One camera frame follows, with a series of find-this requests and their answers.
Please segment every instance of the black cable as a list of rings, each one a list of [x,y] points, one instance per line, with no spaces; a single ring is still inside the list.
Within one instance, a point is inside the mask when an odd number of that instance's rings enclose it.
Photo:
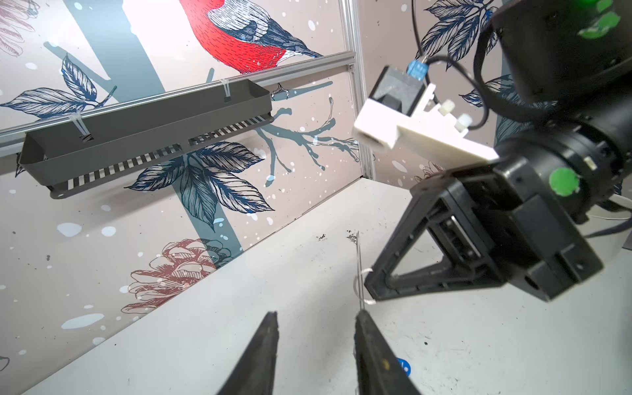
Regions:
[[[436,63],[436,62],[445,62],[445,63],[450,64],[450,66],[452,66],[453,68],[456,69],[456,71],[461,73],[461,75],[463,75],[463,77],[465,77],[465,79],[468,80],[468,82],[474,87],[474,89],[476,89],[479,92],[480,98],[483,104],[483,119],[481,119],[480,122],[477,123],[476,125],[470,126],[468,129],[476,130],[476,129],[482,128],[485,122],[487,122],[487,119],[489,118],[489,107],[487,105],[487,102],[485,101],[485,98],[480,93],[482,91],[480,84],[476,80],[474,80],[474,77],[472,77],[470,72],[467,71],[465,67],[461,65],[461,63],[455,61],[453,58],[450,58],[449,56],[446,56],[446,55],[434,55],[430,57],[426,63],[428,64],[428,66],[430,66],[431,64]]]
[[[480,32],[476,53],[474,55],[474,78],[481,88],[478,90],[481,98],[496,114],[517,122],[539,122],[548,118],[552,114],[552,111],[512,103],[493,93],[491,89],[485,85],[482,76],[483,62],[487,54],[487,44],[492,34],[494,34],[494,29],[492,24],[488,22]]]
[[[415,10],[415,0],[411,0],[410,11],[413,15],[413,32],[415,33],[415,42],[417,43],[417,53],[419,54],[419,57],[423,59],[425,53],[423,52],[422,40],[421,38],[419,38],[419,29],[417,28],[417,12]],[[426,73],[426,86],[430,86],[430,76],[428,75],[428,73]],[[434,101],[435,104],[439,104],[439,98],[436,94],[432,98],[432,101]]]

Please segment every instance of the tabletop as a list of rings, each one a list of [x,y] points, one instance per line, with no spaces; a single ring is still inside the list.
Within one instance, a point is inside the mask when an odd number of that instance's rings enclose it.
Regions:
[[[370,267],[410,193],[359,179],[27,395],[215,394],[268,311],[274,394],[354,394],[360,232]],[[417,244],[432,258],[434,242]],[[424,395],[632,392],[632,252],[545,303],[511,285],[367,306]]]

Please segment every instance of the bird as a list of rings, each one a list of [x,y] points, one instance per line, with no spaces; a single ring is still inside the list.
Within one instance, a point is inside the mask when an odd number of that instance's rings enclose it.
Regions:
[[[249,0],[180,0],[180,4],[200,45],[241,74],[276,67],[292,56],[322,56]]]

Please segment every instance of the wallpaper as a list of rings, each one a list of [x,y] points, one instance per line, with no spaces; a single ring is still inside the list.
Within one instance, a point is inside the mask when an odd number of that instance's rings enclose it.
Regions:
[[[335,1],[0,1],[0,128],[344,50]],[[361,175],[349,75],[274,122],[74,197],[0,158],[0,393],[18,394]],[[201,301],[219,303],[219,301]]]

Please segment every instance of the wall-mounted shelf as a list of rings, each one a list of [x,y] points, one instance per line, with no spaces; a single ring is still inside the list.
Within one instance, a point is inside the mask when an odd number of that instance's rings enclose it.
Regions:
[[[84,119],[29,131],[20,164],[55,199],[181,156],[272,122],[270,92],[241,80],[148,100]]]

